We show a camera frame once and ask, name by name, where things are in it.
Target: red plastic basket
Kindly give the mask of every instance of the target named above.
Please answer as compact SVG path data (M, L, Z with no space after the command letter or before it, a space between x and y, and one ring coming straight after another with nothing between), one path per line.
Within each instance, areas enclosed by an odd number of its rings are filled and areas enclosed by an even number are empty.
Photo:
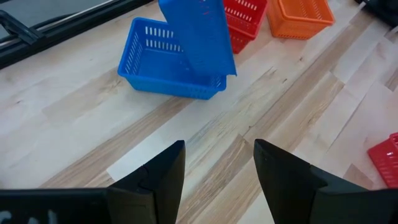
M224 0L232 50L238 54L257 37L268 0Z
M368 150L369 157L389 188L398 188L398 133Z

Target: wooden floor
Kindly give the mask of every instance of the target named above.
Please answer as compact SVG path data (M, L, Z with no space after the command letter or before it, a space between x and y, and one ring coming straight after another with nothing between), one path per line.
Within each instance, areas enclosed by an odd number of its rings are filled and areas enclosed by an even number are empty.
M209 101L133 90L116 69L134 17L156 2L0 71L0 187L107 186L178 139L187 147L178 223L272 223L252 159L271 143L368 189L366 149L398 131L398 40L353 0L308 41L268 22Z

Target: plastic basket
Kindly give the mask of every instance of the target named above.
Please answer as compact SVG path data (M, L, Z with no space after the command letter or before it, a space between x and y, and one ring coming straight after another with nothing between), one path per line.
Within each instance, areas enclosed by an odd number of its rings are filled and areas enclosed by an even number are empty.
M398 188L398 133L368 150L369 157L389 188Z
M254 40L264 19L268 0L224 0L232 51L238 54Z
M222 0L159 0L167 23L198 75L235 75Z
M165 22L135 18L118 73L136 90L208 100L226 88L225 76L198 76Z
M269 0L267 15L274 37L302 40L335 21L326 0Z

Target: orange plastic basket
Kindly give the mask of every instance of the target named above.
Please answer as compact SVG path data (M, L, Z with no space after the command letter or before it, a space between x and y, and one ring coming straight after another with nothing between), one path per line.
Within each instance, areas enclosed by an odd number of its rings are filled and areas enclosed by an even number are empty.
M274 37L307 40L335 22L326 0L269 0Z
M268 0L224 0L232 51L238 54L260 30Z
M368 150L369 157L389 188L398 188L398 133Z

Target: blue plastic basket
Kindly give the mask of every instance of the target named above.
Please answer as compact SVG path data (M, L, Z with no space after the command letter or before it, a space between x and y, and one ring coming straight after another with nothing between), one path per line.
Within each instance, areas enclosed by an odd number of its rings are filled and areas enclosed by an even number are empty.
M223 0L159 0L167 23L199 75L235 75Z
M136 90L208 100L225 90L225 76L198 76L166 22L135 18L118 73Z

